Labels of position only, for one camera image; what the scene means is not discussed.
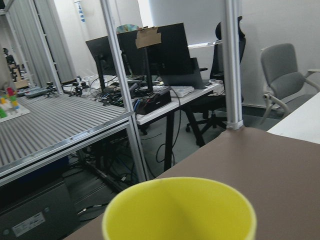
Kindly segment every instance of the yellow cup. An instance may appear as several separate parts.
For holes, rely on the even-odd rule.
[[[169,177],[131,186],[108,205],[105,240],[254,240],[250,202],[234,188],[197,177]]]

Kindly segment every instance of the office chair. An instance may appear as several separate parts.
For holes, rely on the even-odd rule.
[[[261,124],[270,114],[272,107],[278,104],[276,113],[285,118],[314,95],[304,94],[284,102],[283,99],[299,92],[304,83],[313,86],[320,92],[320,86],[309,79],[318,69],[310,69],[306,76],[298,72],[295,48],[291,43],[283,43],[264,48],[261,53],[261,64],[266,83],[271,89],[263,95],[266,109]]]
[[[246,38],[245,34],[240,29],[240,21],[242,19],[242,16],[239,16],[238,18],[238,32],[239,32],[239,56],[240,61],[242,60],[242,57],[244,55],[245,46],[246,46]],[[221,22],[216,26],[215,29],[215,35],[218,40],[222,39],[221,36]],[[223,44],[216,44],[214,46],[214,52],[213,52],[213,62],[212,62],[212,68],[210,72],[210,79],[215,80],[222,80],[223,84],[224,82],[224,66],[223,66],[223,51],[222,51]],[[215,110],[225,108],[226,107],[226,96],[225,95],[218,95],[218,96],[203,96],[200,99],[197,99],[196,101],[192,102],[189,105],[189,108],[185,111],[186,114],[187,111],[191,111],[192,113],[202,113],[203,120],[196,121],[197,125],[205,124],[205,126],[200,130],[200,134],[202,135],[204,132],[206,132],[210,127],[216,128],[217,125],[220,126],[223,129],[226,129],[227,125],[224,123],[227,121],[226,117],[218,117],[215,114]],[[190,119],[189,123],[186,125],[185,130],[187,132],[190,131]]]

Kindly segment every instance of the gray chair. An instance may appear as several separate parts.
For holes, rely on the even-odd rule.
[[[317,69],[309,70],[306,76],[298,72],[295,48],[291,43],[278,44],[264,48],[261,53],[261,63],[267,85],[271,89],[263,95],[266,103],[265,113],[261,123],[270,114],[272,107],[278,104],[278,114],[285,118],[314,95],[305,94],[284,102],[283,99],[299,92],[304,83],[307,83],[318,92],[320,86],[309,79],[308,76],[318,72]]]

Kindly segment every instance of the black office chair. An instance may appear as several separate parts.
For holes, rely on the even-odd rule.
[[[245,46],[246,46],[246,38],[245,34],[240,29],[240,21],[242,16],[238,17],[238,32],[239,32],[239,56],[240,61],[244,55]],[[216,26],[215,35],[218,40],[222,39],[221,36],[221,22]],[[223,44],[216,44],[214,46],[213,53],[213,63],[210,73],[210,79],[222,80],[224,82],[224,66],[223,66],[223,52],[222,52]],[[210,127],[216,128],[217,125],[223,129],[226,129],[226,124],[224,123],[227,118],[226,117],[218,117],[215,114],[215,110],[225,108],[226,107],[226,96],[218,95],[218,96],[203,96],[200,99],[192,102],[187,108],[187,111],[191,111],[192,113],[202,113],[203,120],[196,121],[197,125],[205,124],[205,126],[200,130],[200,133],[203,134]],[[190,131],[191,123],[186,125],[186,131]]]

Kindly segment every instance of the chair headrest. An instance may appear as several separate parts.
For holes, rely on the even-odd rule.
[[[242,32],[240,28],[240,21],[242,20],[242,16],[238,16],[238,32],[239,32],[239,39],[243,39],[246,35]],[[222,39],[221,36],[221,22],[218,23],[218,25],[215,28],[215,36],[218,40]]]

